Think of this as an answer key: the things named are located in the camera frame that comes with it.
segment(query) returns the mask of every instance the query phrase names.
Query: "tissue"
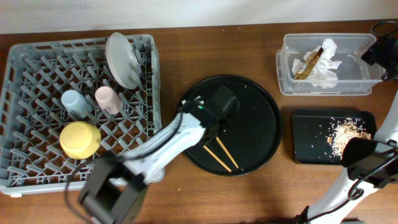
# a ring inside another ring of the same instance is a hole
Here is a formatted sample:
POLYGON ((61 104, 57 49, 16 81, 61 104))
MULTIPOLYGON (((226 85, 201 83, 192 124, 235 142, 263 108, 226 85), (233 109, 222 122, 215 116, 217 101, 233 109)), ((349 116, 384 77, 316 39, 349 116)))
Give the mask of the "tissue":
MULTIPOLYGON (((313 51, 319 51, 321 46, 316 47, 313 51)), ((342 61, 332 61, 331 58, 335 56, 337 45, 332 39, 325 39, 322 43, 323 52, 317 62, 317 64, 312 69, 311 73, 308 75, 306 80, 313 81, 329 81, 329 82, 311 82, 313 86, 321 86, 322 88, 333 88, 337 85, 337 74, 335 72, 329 71, 329 69, 337 69, 342 61)), ((312 52, 307 52, 304 55, 304 60, 306 60, 312 52)), ((296 74, 297 71, 304 63, 299 59, 294 59, 292 72, 296 74)))

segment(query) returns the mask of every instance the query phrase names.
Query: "round tray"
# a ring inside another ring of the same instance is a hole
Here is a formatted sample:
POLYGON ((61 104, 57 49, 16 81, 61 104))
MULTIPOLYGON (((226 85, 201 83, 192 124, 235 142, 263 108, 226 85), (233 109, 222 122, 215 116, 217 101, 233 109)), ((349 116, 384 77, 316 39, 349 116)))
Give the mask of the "round tray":
POLYGON ((263 166, 275 154, 282 137, 282 117, 276 102, 263 87, 236 75, 207 78, 191 87, 182 100, 192 100, 197 96, 209 98, 221 85, 231 90, 240 104, 239 111, 220 125, 218 133, 239 168, 234 166, 215 139, 207 144, 208 148, 232 172, 219 164, 202 144, 190 147, 185 155, 198 167, 213 174, 247 174, 263 166))

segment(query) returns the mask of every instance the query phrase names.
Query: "light blue cup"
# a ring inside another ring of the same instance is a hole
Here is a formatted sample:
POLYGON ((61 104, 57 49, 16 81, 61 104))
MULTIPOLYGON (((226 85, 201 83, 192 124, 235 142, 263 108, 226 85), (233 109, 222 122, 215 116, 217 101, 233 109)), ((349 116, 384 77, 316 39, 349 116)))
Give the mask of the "light blue cup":
POLYGON ((61 96, 61 102, 67 111, 78 118, 85 118, 86 111, 93 107, 87 102, 86 98, 76 90, 65 91, 61 96))

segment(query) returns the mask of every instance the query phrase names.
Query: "chopstick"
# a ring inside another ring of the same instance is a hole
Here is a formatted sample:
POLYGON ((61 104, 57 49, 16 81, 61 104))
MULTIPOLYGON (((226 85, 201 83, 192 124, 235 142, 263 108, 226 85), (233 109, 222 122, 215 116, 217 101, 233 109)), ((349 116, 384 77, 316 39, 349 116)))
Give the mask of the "chopstick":
POLYGON ((208 153, 210 153, 210 155, 212 155, 217 160, 217 162, 219 162, 226 170, 228 170, 228 172, 232 172, 232 170, 227 165, 225 165, 225 163, 221 161, 221 159, 219 159, 219 157, 217 157, 209 148, 207 148, 207 146, 203 147, 208 153))
POLYGON ((220 138, 217 136, 216 140, 218 144, 224 149, 224 152, 227 154, 229 159, 233 162, 233 164, 236 166, 236 168, 239 168, 238 164, 235 162, 234 158, 232 158, 231 154, 228 152, 227 148, 224 146, 223 142, 221 142, 220 138))

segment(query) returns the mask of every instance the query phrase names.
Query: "black tray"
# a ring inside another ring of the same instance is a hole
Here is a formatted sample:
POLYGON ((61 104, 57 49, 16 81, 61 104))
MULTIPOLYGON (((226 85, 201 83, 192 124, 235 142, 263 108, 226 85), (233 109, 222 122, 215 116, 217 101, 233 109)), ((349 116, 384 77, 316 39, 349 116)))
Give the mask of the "black tray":
POLYGON ((209 98, 224 85, 238 98, 239 111, 220 126, 218 136, 239 165, 237 169, 218 143, 207 146, 230 168, 228 172, 197 144, 185 155, 198 167, 218 175, 242 175, 264 165, 276 152, 282 137, 282 117, 271 95, 253 81, 236 75, 219 75, 197 83, 182 97, 192 100, 197 96, 209 98))
POLYGON ((304 164, 341 165, 340 157, 333 156, 326 136, 333 132, 330 128, 331 123, 336 127, 337 121, 343 122, 346 118, 358 119, 357 126, 363 125, 372 138, 377 131, 373 115, 365 111, 312 109, 293 111, 294 159, 304 164))

